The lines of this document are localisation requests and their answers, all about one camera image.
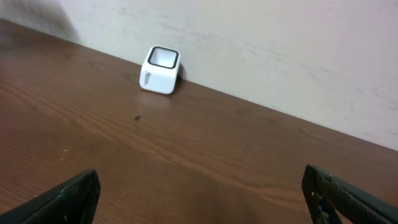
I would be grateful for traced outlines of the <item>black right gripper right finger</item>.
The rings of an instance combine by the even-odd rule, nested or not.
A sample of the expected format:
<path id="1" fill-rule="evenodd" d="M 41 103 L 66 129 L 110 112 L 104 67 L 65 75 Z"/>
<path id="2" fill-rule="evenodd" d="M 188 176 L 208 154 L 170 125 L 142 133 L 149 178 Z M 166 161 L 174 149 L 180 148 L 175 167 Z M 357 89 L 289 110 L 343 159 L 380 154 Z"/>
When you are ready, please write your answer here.
<path id="1" fill-rule="evenodd" d="M 342 214 L 351 223 L 397 224 L 397 207 L 308 164 L 302 192 L 314 223 L 339 223 Z"/>

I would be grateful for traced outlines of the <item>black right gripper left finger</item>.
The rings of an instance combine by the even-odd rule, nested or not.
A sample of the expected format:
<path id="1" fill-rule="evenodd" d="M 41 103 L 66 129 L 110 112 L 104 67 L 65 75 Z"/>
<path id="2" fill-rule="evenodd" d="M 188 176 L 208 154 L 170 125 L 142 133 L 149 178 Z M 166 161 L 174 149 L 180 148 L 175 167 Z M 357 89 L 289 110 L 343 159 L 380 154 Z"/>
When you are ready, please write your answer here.
<path id="1" fill-rule="evenodd" d="M 88 169 L 28 202 L 1 214 L 1 223 L 91 224 L 100 197 L 97 172 Z"/>

